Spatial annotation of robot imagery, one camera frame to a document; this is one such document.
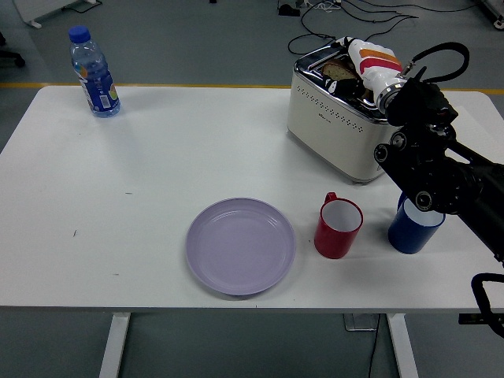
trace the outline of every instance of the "toaster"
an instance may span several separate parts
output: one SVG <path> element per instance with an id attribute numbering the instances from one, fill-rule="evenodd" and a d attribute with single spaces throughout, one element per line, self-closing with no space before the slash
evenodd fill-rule
<path id="1" fill-rule="evenodd" d="M 368 99 L 372 96 L 345 99 L 326 90 L 322 68 L 331 59 L 351 64 L 347 50 L 338 43 L 295 62 L 287 128 L 344 176 L 366 183 L 384 173 L 374 159 L 374 149 L 389 143 L 397 128 Z"/>

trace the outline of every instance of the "plate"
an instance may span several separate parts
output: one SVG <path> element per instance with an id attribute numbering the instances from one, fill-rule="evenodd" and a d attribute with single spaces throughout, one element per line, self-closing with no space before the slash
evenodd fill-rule
<path id="1" fill-rule="evenodd" d="M 296 241 L 291 224 L 274 207 L 230 198 L 196 217 L 186 249 L 192 272 L 206 286 L 228 295 L 252 295 L 287 274 Z"/>

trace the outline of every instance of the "mug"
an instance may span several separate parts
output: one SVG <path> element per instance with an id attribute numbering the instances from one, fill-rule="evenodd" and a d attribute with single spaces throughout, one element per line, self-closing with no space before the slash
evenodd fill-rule
<path id="1" fill-rule="evenodd" d="M 388 241 L 399 252 L 415 254 L 430 240 L 446 217 L 437 211 L 420 211 L 403 193 L 388 229 Z"/>
<path id="2" fill-rule="evenodd" d="M 327 258 L 342 258 L 362 226 L 361 209 L 352 201 L 327 193 L 321 207 L 313 242 L 318 252 Z"/>

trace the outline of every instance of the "blue mug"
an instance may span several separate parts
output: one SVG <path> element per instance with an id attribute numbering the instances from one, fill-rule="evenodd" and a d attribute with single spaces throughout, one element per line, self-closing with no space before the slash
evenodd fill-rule
<path id="1" fill-rule="evenodd" d="M 388 241 L 399 252 L 415 254 L 424 247 L 446 217 L 437 211 L 420 211 L 402 194 L 398 211 L 388 229 Z"/>

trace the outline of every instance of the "gray floor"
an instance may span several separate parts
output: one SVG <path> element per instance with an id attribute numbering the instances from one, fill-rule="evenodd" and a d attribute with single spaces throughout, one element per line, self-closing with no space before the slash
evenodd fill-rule
<path id="1" fill-rule="evenodd" d="M 416 3 L 435 9 L 474 4 L 471 0 Z M 348 4 L 346 8 L 368 19 L 390 16 L 362 13 Z M 419 18 L 403 21 L 372 42 L 392 48 L 403 62 L 437 43 L 464 43 L 472 55 L 469 69 L 441 87 L 496 90 L 490 97 L 504 116 L 504 31 L 494 29 L 478 7 L 457 13 L 413 7 L 401 11 Z M 66 34 L 74 24 L 90 28 L 116 83 L 126 84 L 289 85 L 297 56 L 288 52 L 287 43 L 305 33 L 299 17 L 277 15 L 274 0 L 218 0 L 217 4 L 103 0 L 102 6 L 87 13 L 57 11 L 38 21 L 41 29 L 28 27 L 10 0 L 0 1 L 6 48 L 21 53 L 27 62 L 19 69 L 10 61 L 0 61 L 0 149 L 39 83 L 76 83 Z M 394 23 L 363 23 L 342 11 L 315 9 L 305 21 L 315 32 L 358 38 L 386 31 Z M 307 52 L 323 43 L 308 38 L 292 48 Z M 434 76 L 453 71 L 460 59 L 442 53 L 422 63 L 428 66 L 426 76 Z M 459 326 L 456 314 L 412 314 L 406 319 L 421 378 L 503 375 L 504 340 L 487 327 Z M 109 322 L 106 313 L 1 310 L 0 377 L 98 376 Z M 346 332 L 343 317 L 332 313 L 196 309 L 142 313 L 132 318 L 120 376 L 364 377 L 373 341 L 372 332 Z M 372 376 L 398 376 L 385 321 Z"/>

